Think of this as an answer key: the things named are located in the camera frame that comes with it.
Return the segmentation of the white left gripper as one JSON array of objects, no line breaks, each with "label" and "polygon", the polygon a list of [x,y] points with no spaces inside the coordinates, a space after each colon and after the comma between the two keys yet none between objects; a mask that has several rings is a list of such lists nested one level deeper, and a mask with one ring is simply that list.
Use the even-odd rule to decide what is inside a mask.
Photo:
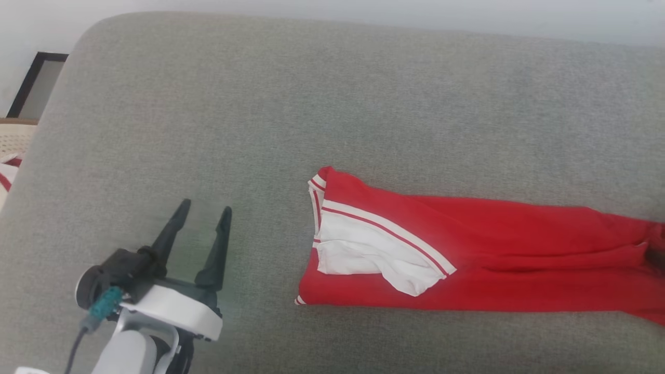
[{"label": "white left gripper", "polygon": [[[184,227],[192,201],[183,199],[151,246],[159,272],[166,263],[178,232]],[[152,286],[147,295],[121,312],[121,336],[130,355],[127,362],[136,368],[121,369],[121,374],[189,374],[195,352],[195,339],[217,341],[223,327],[214,293],[223,287],[230,243],[232,209],[226,206],[216,225],[216,238],[195,284],[212,306],[166,286]]]}]

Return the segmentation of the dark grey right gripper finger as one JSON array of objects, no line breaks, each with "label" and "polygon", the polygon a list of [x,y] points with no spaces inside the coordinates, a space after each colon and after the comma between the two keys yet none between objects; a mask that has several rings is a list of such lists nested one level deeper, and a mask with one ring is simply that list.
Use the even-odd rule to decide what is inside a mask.
[{"label": "dark grey right gripper finger", "polygon": [[665,244],[649,244],[645,250],[645,263],[658,274],[665,274]]}]

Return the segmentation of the red and white garment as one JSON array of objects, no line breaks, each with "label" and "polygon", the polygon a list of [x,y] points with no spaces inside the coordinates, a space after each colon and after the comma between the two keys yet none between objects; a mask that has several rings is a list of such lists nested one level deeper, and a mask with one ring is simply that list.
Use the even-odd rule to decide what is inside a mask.
[{"label": "red and white garment", "polygon": [[665,326],[665,274],[645,263],[665,222],[397,194],[330,166],[308,187],[314,236],[297,305],[623,312]]}]

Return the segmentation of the red white striped clothing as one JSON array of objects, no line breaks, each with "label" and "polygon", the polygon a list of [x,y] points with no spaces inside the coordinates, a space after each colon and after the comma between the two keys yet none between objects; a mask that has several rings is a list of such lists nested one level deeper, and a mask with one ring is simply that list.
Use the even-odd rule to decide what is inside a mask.
[{"label": "red white striped clothing", "polygon": [[0,152],[0,211],[5,205],[9,190],[23,161],[23,152]]}]

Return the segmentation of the grey fabric sofa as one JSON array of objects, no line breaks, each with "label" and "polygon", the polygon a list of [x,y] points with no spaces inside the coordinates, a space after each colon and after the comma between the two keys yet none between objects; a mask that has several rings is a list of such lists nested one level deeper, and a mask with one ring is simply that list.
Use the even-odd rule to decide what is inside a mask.
[{"label": "grey fabric sofa", "polygon": [[299,307],[331,165],[404,194],[665,219],[665,49],[145,12],[76,43],[0,211],[0,374],[62,374],[81,274],[153,242],[193,279],[233,208],[218,342],[192,374],[665,374],[665,328],[624,313]]}]

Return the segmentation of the beige laundry basket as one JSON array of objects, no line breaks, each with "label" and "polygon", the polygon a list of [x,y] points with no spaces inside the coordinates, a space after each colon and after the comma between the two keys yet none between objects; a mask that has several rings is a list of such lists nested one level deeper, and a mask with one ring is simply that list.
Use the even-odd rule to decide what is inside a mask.
[{"label": "beige laundry basket", "polygon": [[23,159],[37,126],[37,120],[0,118],[0,163]]}]

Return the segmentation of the dark framed panel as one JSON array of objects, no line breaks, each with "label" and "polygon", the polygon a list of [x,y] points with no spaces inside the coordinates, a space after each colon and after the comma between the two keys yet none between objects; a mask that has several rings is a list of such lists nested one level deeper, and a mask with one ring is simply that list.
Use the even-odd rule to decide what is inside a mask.
[{"label": "dark framed panel", "polygon": [[67,53],[36,53],[7,118],[40,119],[68,57]]}]

